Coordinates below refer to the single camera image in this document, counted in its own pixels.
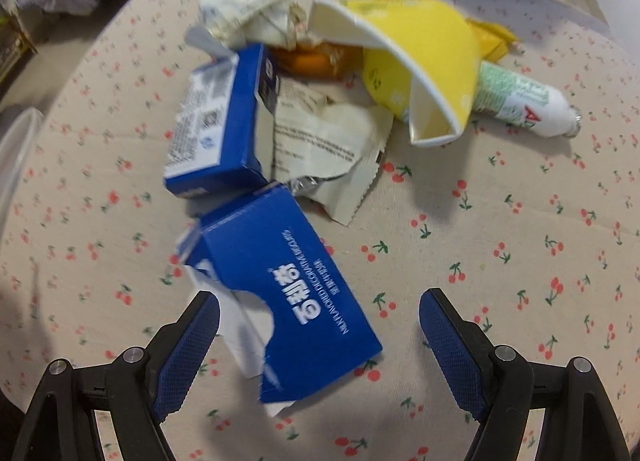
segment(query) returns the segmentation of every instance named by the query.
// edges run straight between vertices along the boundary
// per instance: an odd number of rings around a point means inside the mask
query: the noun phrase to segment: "qr code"
[[[202,121],[200,122],[200,128],[206,129],[212,126],[217,126],[220,124],[220,111],[212,110],[210,112],[205,112],[202,115]]]

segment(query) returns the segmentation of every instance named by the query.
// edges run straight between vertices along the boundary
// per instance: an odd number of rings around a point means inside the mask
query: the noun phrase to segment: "blue cardboard box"
[[[266,185],[278,86],[262,44],[194,70],[169,145],[167,189],[194,197]]]
[[[260,401],[302,399],[382,351],[324,244],[281,184],[210,212],[181,246],[186,265],[232,292],[253,293],[273,314]]]

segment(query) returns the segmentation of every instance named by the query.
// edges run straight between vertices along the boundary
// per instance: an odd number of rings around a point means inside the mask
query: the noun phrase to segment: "crushed paper cup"
[[[413,145],[460,137],[481,59],[478,39],[454,8],[439,0],[315,0],[308,27],[322,40],[365,48],[362,79],[376,101],[378,91],[394,97],[403,68],[411,74],[406,119]]]

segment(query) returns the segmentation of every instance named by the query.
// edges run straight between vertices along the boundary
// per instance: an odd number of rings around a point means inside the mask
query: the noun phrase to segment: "plastic container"
[[[44,115],[37,108],[28,107],[18,115],[0,140],[0,235],[4,231],[25,158],[43,121]]]

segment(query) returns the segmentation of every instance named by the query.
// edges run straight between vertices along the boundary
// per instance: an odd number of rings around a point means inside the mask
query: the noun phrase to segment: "white paper wrapper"
[[[319,91],[283,79],[276,108],[275,178],[324,179],[304,195],[347,225],[378,173],[392,124],[393,115],[384,107],[333,103]]]

